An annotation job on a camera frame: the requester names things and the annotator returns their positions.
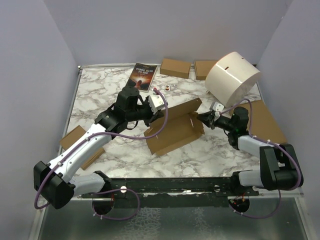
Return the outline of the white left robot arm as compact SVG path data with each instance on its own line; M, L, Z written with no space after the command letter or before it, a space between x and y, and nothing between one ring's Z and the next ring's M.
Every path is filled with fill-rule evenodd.
M142 98L140 92L125 86L117 95L116 102L101 112L94 123L71 147L48 163L39 161L33 168L33 184L37 191L34 207L39 197L45 198L55 209L64 207L73 197L95 193L106 197L111 190L107 176L94 172L76 176L78 169L97 150L115 137L124 138L129 122L144 121L146 126L159 118L169 117L168 102L156 88L153 94Z

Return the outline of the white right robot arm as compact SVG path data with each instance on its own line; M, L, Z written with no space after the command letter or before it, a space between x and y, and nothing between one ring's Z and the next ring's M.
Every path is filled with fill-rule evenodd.
M232 174L235 180L230 182L229 189L234 195L242 195L248 187L290 191L304 183L293 146L264 142L251 136L247 127L249 111L246 108L236 107L230 118L211 110L199 114L197 119L212 130L220 128L226 131L229 145L234 149L259 158L258 170L244 170Z

